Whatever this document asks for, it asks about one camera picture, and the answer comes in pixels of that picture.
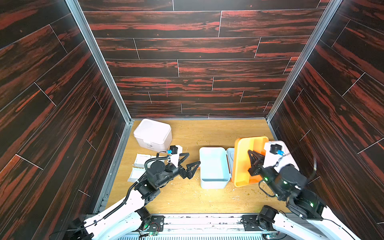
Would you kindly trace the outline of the orange tray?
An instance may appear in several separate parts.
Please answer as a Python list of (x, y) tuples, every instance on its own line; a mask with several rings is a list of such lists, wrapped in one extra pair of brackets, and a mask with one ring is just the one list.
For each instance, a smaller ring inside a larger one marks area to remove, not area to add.
[(269, 142), (268, 137), (250, 137), (241, 138), (235, 141), (235, 155), (232, 171), (232, 182), (235, 187), (240, 188), (247, 185), (257, 184), (262, 180), (259, 175), (251, 176), (248, 172), (251, 167), (251, 160), (248, 155), (248, 150), (255, 151), (261, 155), (265, 155), (265, 143)]

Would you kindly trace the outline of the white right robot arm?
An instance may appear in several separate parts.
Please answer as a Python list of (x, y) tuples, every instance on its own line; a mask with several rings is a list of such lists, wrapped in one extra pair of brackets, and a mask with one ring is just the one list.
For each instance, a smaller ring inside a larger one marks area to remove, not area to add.
[(296, 216), (307, 221), (321, 231), (317, 234), (296, 222), (291, 221), (278, 210), (263, 206), (256, 218), (256, 225), (264, 231), (277, 231), (297, 240), (357, 240), (353, 233), (314, 192), (305, 187), (309, 179), (302, 175), (293, 164), (283, 166), (279, 171), (274, 165), (264, 167), (265, 156), (253, 150), (248, 150), (251, 162), (249, 173), (259, 175), (273, 192), (270, 197), (286, 203), (286, 207)]

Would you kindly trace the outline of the pink medicine chest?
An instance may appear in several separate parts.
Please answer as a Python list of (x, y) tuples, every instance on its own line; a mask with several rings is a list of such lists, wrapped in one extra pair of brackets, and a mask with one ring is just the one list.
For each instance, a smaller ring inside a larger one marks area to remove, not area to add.
[(143, 119), (134, 130), (140, 147), (155, 152), (166, 151), (172, 142), (172, 128), (169, 124)]

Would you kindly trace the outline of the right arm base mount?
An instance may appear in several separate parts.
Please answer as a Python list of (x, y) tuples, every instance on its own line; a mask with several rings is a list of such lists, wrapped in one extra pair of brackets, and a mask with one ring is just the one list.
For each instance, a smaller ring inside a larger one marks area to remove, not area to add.
[(243, 215), (240, 223), (243, 225), (246, 232), (275, 231), (272, 221), (268, 218), (265, 218), (264, 216), (259, 217), (258, 215)]

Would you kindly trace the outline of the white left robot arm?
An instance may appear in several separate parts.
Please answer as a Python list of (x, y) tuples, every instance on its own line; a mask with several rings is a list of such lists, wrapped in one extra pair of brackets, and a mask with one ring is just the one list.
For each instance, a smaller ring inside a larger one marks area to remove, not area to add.
[(126, 196), (103, 212), (84, 221), (73, 220), (64, 231), (65, 240), (112, 240), (149, 227), (151, 214), (146, 205), (152, 202), (175, 177), (192, 179), (201, 162), (182, 163), (189, 153), (156, 156), (146, 160), (144, 173), (129, 187)]

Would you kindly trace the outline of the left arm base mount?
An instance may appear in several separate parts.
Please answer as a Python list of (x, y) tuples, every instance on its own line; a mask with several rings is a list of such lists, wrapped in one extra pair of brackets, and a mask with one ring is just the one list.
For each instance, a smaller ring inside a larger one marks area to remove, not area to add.
[(157, 236), (164, 230), (164, 222), (165, 216), (161, 215), (152, 215), (150, 218), (145, 219), (137, 230), (139, 239)]

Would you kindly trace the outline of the white gauze packet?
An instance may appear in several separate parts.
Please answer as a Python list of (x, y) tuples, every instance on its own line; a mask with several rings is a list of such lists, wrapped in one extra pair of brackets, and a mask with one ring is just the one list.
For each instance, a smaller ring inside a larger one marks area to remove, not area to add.
[(149, 159), (149, 162), (154, 162), (154, 161), (157, 161), (159, 159), (159, 157), (157, 156), (152, 156), (151, 159)]
[(146, 172), (143, 168), (132, 168), (132, 172), (130, 174), (130, 177), (128, 178), (128, 182), (134, 183), (136, 182), (144, 173)]
[(135, 168), (144, 168), (145, 162), (151, 158), (151, 155), (137, 154), (133, 166)]

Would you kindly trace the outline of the white orange-trimmed medicine chest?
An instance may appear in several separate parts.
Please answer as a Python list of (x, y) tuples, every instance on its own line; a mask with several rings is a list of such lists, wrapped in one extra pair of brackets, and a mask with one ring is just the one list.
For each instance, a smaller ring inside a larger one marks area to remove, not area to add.
[(232, 179), (234, 148), (202, 147), (199, 150), (203, 189), (224, 189)]

